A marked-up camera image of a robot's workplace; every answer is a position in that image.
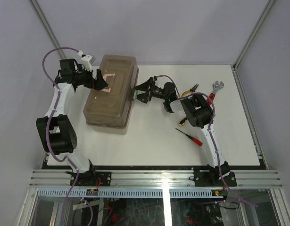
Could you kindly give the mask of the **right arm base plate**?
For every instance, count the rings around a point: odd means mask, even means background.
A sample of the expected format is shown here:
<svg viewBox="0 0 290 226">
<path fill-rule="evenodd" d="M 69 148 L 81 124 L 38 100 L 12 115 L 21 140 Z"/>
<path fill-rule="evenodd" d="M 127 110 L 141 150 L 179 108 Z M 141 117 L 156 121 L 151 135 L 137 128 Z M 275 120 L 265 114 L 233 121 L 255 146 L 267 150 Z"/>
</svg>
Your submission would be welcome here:
<svg viewBox="0 0 290 226">
<path fill-rule="evenodd" d="M 237 181 L 234 172 L 228 171 L 227 174 L 222 173 L 222 177 L 225 183 L 229 187 L 236 187 Z M 219 172 L 219 168 L 211 168 L 211 169 L 201 169 L 199 167 L 195 167 L 193 169 L 193 180 L 195 182 L 196 187 L 221 187 L 224 186 L 224 182 L 221 179 L 221 175 Z"/>
</svg>

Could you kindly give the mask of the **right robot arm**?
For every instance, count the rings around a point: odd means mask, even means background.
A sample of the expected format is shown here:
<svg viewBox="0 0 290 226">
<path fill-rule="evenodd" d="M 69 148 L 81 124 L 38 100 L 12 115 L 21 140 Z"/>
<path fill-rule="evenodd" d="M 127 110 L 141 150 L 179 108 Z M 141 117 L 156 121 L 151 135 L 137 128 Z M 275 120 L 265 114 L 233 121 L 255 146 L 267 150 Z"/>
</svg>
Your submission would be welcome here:
<svg viewBox="0 0 290 226">
<path fill-rule="evenodd" d="M 173 81 L 164 84 L 163 88 L 156 85 L 160 76 L 150 77 L 146 82 L 134 87 L 135 99 L 148 103 L 153 97 L 162 99 L 165 110 L 174 113 L 174 104 L 180 103 L 191 126 L 200 128 L 203 138 L 208 145 L 205 152 L 208 160 L 209 181 L 215 186 L 221 185 L 231 173 L 230 166 L 219 150 L 214 130 L 215 106 L 213 100 L 218 90 L 224 87 L 222 81 L 216 81 L 209 96 L 196 92 L 195 88 L 189 90 L 187 96 L 180 96 Z"/>
</svg>

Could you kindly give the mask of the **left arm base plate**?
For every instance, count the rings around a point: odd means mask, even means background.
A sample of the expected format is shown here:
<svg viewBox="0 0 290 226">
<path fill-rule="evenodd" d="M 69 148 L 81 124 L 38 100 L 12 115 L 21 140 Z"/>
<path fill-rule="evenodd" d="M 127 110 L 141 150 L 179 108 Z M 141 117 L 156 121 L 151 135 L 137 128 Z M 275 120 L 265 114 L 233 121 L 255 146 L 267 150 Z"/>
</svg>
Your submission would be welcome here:
<svg viewBox="0 0 290 226">
<path fill-rule="evenodd" d="M 79 173 L 75 186 L 110 186 L 111 176 L 112 173 L 106 171 Z"/>
</svg>

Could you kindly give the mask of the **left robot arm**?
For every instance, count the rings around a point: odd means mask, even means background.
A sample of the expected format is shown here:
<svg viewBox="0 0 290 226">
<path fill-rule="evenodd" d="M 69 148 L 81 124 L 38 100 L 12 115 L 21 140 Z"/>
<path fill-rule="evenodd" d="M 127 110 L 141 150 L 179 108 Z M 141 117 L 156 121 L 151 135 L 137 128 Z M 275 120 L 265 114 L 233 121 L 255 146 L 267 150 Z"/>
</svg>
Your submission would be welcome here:
<svg viewBox="0 0 290 226">
<path fill-rule="evenodd" d="M 36 120 L 44 150 L 55 161 L 66 162 L 72 168 L 72 176 L 81 174 L 81 181 L 87 186 L 96 183 L 97 174 L 92 162 L 76 151 L 77 135 L 67 113 L 79 86 L 98 91 L 108 86 L 100 69 L 96 78 L 93 77 L 93 61 L 91 55 L 82 55 L 81 63 L 75 59 L 60 60 L 51 105 L 45 116 Z"/>
</svg>

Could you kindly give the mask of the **translucent brown toolbox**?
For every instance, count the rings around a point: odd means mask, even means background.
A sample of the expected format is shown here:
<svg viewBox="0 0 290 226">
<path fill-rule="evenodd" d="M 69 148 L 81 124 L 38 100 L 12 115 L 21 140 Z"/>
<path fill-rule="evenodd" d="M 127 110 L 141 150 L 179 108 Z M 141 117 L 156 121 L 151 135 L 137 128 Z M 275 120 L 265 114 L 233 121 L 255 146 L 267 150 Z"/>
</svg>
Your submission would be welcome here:
<svg viewBox="0 0 290 226">
<path fill-rule="evenodd" d="M 108 87 L 90 91 L 83 110 L 86 124 L 98 132 L 125 135 L 139 73 L 136 58 L 105 55 L 99 69 Z"/>
</svg>

